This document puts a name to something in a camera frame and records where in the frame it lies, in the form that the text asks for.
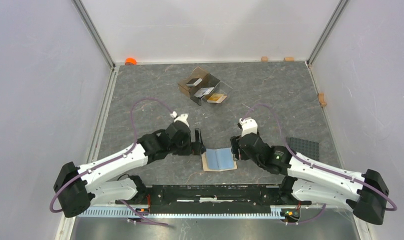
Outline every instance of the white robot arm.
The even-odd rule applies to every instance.
[[[363,174],[343,170],[309,159],[299,152],[292,155],[284,146],[268,146],[259,136],[256,121],[251,118],[240,119],[239,127],[242,134],[231,137],[235,157],[251,159],[272,174],[285,175],[280,185],[280,197],[284,202],[331,204],[353,211],[369,223],[383,223],[387,201],[359,183],[368,183],[388,196],[389,189],[378,172],[369,169]],[[335,173],[349,176],[349,179]]]
[[[84,212],[89,206],[136,197],[139,188],[145,188],[139,177],[108,181],[131,169],[164,159],[168,154],[201,155],[204,152],[200,130],[195,129],[196,141],[191,142],[187,114],[171,115],[174,122],[167,129],[145,134],[133,145],[101,160],[75,166],[66,163],[53,187],[58,192],[68,181],[82,175],[58,195],[67,218]]]

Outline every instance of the white backdrop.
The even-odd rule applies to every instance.
[[[113,60],[306,60],[338,0],[83,0]]]
[[[404,239],[404,0],[349,1],[313,74],[345,166],[379,171],[399,207],[375,239]]]
[[[0,240],[54,238],[53,184],[86,162],[109,73],[71,1],[0,1]]]

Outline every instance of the blue towel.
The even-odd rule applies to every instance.
[[[234,168],[231,148],[206,149],[206,164],[212,170],[225,170]]]

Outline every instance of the orange block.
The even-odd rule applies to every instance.
[[[292,56],[287,56],[287,57],[284,58],[284,61],[285,61],[285,62],[294,62],[294,57],[292,57]]]
[[[327,103],[326,103],[325,100],[324,100],[324,93],[323,93],[323,92],[320,92],[320,93],[318,94],[318,101],[320,102],[320,106],[321,106],[322,108],[327,105]]]

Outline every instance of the gray floor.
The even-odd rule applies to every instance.
[[[213,108],[198,106],[177,86],[195,67],[201,67],[233,90]],[[285,136],[320,143],[320,161],[338,166],[337,154],[318,104],[317,94],[303,62],[246,62],[159,64],[121,66],[104,129],[98,158],[106,157],[132,143],[129,111],[143,97],[156,97],[179,114],[188,113],[190,128],[201,128],[207,148],[226,148],[230,137],[239,135],[236,124],[255,103],[274,107]],[[156,102],[144,102],[134,112],[138,135],[164,129],[171,123],[167,110]],[[272,116],[260,108],[250,115],[259,125],[262,139],[281,145]],[[136,168],[145,184],[279,183],[282,176],[271,175],[251,161],[238,161],[236,170],[204,172],[197,156],[172,156]]]
[[[318,209],[302,209],[301,220]],[[78,217],[72,240],[358,240],[350,212],[328,208],[315,221],[285,226],[275,219],[179,219],[158,221],[169,227],[133,225],[121,218]]]

